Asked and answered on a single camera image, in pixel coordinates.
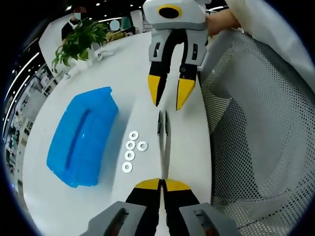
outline gray gripper base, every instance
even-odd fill
[[[220,236],[238,236],[238,228],[236,223],[217,211],[209,203],[202,203],[192,206],[183,206],[179,208],[186,226],[188,228],[189,235],[191,236],[204,236],[205,232],[201,221],[198,219],[197,214],[202,213],[208,218],[212,227],[215,228]]]
[[[127,214],[118,236],[133,236],[136,233],[145,206],[115,202],[109,208],[89,221],[88,229],[80,236],[108,236],[113,223],[120,218],[121,214]]]

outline black circle logo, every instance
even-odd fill
[[[175,19],[179,16],[178,10],[171,8],[171,7],[164,7],[160,9],[158,12],[161,17],[167,18],[167,19]]]

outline white pot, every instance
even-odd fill
[[[89,59],[88,60],[77,60],[76,66],[80,71],[85,71],[89,67],[93,65],[93,63],[97,60],[97,57],[95,56],[95,52],[92,51],[91,49],[87,49],[88,54],[89,54]]]

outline hand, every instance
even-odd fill
[[[237,29],[238,27],[241,27],[231,9],[226,9],[209,15],[207,17],[207,25],[209,36],[217,35],[222,30],[228,30],[231,28]]]

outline white cloth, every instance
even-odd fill
[[[75,28],[78,26],[78,24],[76,24],[76,25],[73,24],[73,23],[71,22],[71,18],[72,18],[72,16],[69,18],[68,23],[69,23],[69,25],[72,26],[73,29],[75,29]]]
[[[225,0],[245,32],[269,45],[315,92],[315,66],[291,26],[263,0]]]

